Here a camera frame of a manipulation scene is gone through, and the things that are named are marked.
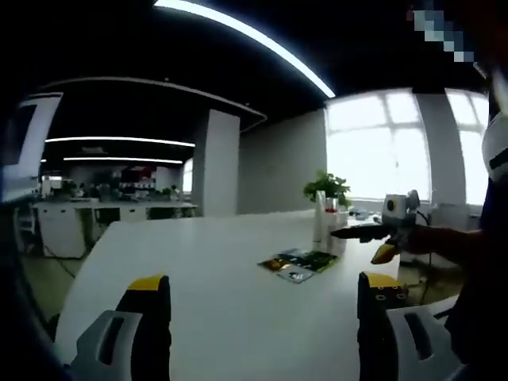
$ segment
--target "fluorescent light strip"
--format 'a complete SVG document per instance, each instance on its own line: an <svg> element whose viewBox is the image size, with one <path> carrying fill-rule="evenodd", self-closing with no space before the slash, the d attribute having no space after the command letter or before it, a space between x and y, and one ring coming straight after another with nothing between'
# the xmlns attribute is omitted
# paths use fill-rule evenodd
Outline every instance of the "fluorescent light strip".
<svg viewBox="0 0 508 381"><path fill-rule="evenodd" d="M223 14L216 10L212 10L211 8L206 8L205 6L199 6L198 4L193 4L191 2L184 2L182 0L159 0L156 2L155 6L162 6L166 8L172 8L173 10L182 10L184 12L189 12L192 14L197 14L198 16L202 16L205 18L209 18L210 20L220 22L223 25L226 25L232 29L237 30L240 33L243 33L245 36L256 40L260 44L266 46L274 53L278 54L280 57L284 58L288 63L293 65L297 70L299 70L305 77L307 77L314 85L319 87L319 89L328 97L333 98L335 94L333 91L326 86L326 84L314 74L312 70L309 69L302 61L296 58L292 53L288 52L284 47L277 44L270 37L262 34L257 29L254 29L252 26L249 26L241 21L238 21L236 18L228 16L227 14Z"/></svg>
<svg viewBox="0 0 508 381"><path fill-rule="evenodd" d="M153 163L183 164L181 160L141 159L140 157L64 157L63 161L113 160L113 161L150 161Z"/></svg>
<svg viewBox="0 0 508 381"><path fill-rule="evenodd" d="M114 141L141 141L144 143L161 143L171 145L182 145L184 147L195 147L194 143L185 143L182 141L145 139L143 137L57 137L55 139L46 139L46 143L55 143L57 141L75 141L75 140L114 140Z"/></svg>

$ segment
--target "white pillar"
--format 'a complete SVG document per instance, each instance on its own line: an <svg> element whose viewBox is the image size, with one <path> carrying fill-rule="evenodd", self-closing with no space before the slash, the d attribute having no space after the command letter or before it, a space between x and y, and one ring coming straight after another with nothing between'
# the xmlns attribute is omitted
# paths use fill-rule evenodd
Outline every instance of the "white pillar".
<svg viewBox="0 0 508 381"><path fill-rule="evenodd" d="M240 118L210 110L198 129L194 149L192 201L198 214L234 216L237 213Z"/></svg>
<svg viewBox="0 0 508 381"><path fill-rule="evenodd" d="M466 205L466 177L459 130L448 97L415 94L429 144L432 203Z"/></svg>
<svg viewBox="0 0 508 381"><path fill-rule="evenodd" d="M182 189L182 168L156 168L156 191L165 188L171 188L176 185L178 189Z"/></svg>

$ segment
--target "white wall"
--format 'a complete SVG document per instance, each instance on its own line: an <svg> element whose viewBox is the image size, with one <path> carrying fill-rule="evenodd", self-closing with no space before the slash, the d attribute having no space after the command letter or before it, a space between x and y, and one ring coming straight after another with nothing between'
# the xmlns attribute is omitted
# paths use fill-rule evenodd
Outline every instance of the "white wall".
<svg viewBox="0 0 508 381"><path fill-rule="evenodd" d="M171 185L176 185L176 187L181 190L182 181L182 168L156 168L156 191L161 191L165 188L171 188Z"/></svg>
<svg viewBox="0 0 508 381"><path fill-rule="evenodd" d="M210 110L196 135L192 201L203 216L237 213L240 118Z"/></svg>
<svg viewBox="0 0 508 381"><path fill-rule="evenodd" d="M326 170L324 110L242 134L238 213L311 209L303 187L318 170Z"/></svg>

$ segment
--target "white cabinet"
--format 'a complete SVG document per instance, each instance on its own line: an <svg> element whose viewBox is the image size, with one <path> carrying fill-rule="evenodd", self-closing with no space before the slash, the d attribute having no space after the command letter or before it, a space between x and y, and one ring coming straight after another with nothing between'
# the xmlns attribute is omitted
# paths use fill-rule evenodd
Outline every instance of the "white cabinet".
<svg viewBox="0 0 508 381"><path fill-rule="evenodd" d="M80 258L85 253L82 224L75 207L46 205L39 208L40 234L46 256Z"/></svg>
<svg viewBox="0 0 508 381"><path fill-rule="evenodd" d="M120 208L120 221L137 222L146 220L145 206L122 206Z"/></svg>

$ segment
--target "bright window light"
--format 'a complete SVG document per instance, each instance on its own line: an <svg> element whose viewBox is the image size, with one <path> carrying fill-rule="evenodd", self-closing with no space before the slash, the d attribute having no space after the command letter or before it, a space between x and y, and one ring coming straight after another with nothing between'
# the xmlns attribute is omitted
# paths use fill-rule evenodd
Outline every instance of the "bright window light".
<svg viewBox="0 0 508 381"><path fill-rule="evenodd" d="M140 157L64 157L64 161L81 161L81 160L113 160L113 161L149 161L153 163L170 163L181 164L181 160L164 160L164 159L141 159Z"/></svg>
<svg viewBox="0 0 508 381"><path fill-rule="evenodd" d="M471 102L469 102L466 94L451 91L447 91L446 94L448 95L453 116L455 117L455 121L458 125L478 124L473 111L473 106Z"/></svg>
<svg viewBox="0 0 508 381"><path fill-rule="evenodd" d="M166 8L172 8L173 10L182 10L184 12L197 14L198 16L209 18L210 20L219 22L223 25L237 30L240 33L243 33L245 36L250 37L260 44L266 46L274 53L285 59L288 63L296 67L296 69L304 74L304 76L307 77L314 85L316 85L328 98L335 97L333 91L328 86L326 86L326 84L302 61L296 58L292 53L288 52L284 47L277 44L270 37L267 37L257 29L254 29L252 26L238 21L236 18L228 16L227 14L223 14L216 10L212 10L211 8L206 8L205 6L200 6L191 2L184 2L181 0L159 0L156 2L155 6L162 6Z"/></svg>
<svg viewBox="0 0 508 381"><path fill-rule="evenodd" d="M339 101L327 108L329 131L385 125L387 115L378 95Z"/></svg>
<svg viewBox="0 0 508 381"><path fill-rule="evenodd" d="M482 205L487 193L488 174L482 157L482 134L459 131L466 175L466 203Z"/></svg>
<svg viewBox="0 0 508 381"><path fill-rule="evenodd" d="M347 180L349 197L383 200L416 189L429 200L427 140L410 91L334 99L326 118L327 171Z"/></svg>
<svg viewBox="0 0 508 381"><path fill-rule="evenodd" d="M397 183L391 149L387 127L334 133L326 142L328 172L347 180L353 198L384 199Z"/></svg>
<svg viewBox="0 0 508 381"><path fill-rule="evenodd" d="M388 111L394 123L414 123L419 120L414 96L410 93L387 95Z"/></svg>
<svg viewBox="0 0 508 381"><path fill-rule="evenodd" d="M189 159L183 165L183 191L186 193L192 192L192 171L193 171L193 161Z"/></svg>
<svg viewBox="0 0 508 381"><path fill-rule="evenodd" d="M475 107L476 116L479 123L486 128L489 122L489 101L487 97L482 95L472 95L471 100Z"/></svg>
<svg viewBox="0 0 508 381"><path fill-rule="evenodd" d="M195 147L194 143L185 143L182 141L146 139L143 137L57 137L55 139L46 139L46 143L55 143L57 141L75 141L75 140L114 140L114 141L140 141L143 143L161 143L171 145L182 145L185 147Z"/></svg>
<svg viewBox="0 0 508 381"><path fill-rule="evenodd" d="M397 194L416 189L421 200L430 200L430 168L425 133L420 128L394 131L396 156Z"/></svg>

